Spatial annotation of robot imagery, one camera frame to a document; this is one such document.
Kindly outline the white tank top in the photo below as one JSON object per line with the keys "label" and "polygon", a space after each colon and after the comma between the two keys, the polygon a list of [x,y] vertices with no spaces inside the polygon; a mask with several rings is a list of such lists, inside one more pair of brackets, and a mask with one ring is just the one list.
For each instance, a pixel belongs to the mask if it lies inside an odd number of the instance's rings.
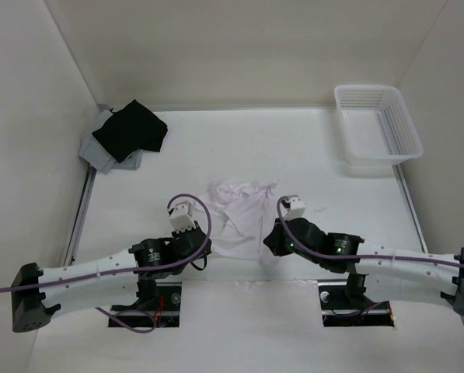
{"label": "white tank top", "polygon": [[198,196],[211,214],[211,250],[218,256],[277,265],[263,243],[272,232],[276,213],[277,181],[218,180]]}

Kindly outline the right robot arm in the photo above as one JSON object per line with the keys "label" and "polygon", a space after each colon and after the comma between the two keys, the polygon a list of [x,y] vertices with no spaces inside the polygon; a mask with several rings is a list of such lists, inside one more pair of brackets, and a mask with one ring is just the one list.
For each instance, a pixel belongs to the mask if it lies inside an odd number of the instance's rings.
{"label": "right robot arm", "polygon": [[397,250],[357,235],[325,233],[304,218],[276,219],[263,242],[274,256],[295,254],[329,272],[346,274],[343,296],[352,307],[418,302],[464,317],[464,247],[443,255]]}

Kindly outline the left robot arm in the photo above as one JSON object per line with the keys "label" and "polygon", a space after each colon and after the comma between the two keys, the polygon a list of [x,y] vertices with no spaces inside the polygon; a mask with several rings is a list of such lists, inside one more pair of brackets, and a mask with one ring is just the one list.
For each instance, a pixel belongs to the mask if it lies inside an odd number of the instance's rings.
{"label": "left robot arm", "polygon": [[9,293],[12,331],[26,333],[52,319],[83,309],[119,305],[147,311],[159,297],[157,282],[181,274],[186,265],[211,252],[199,227],[169,238],[145,239],[119,253],[69,267],[22,266]]}

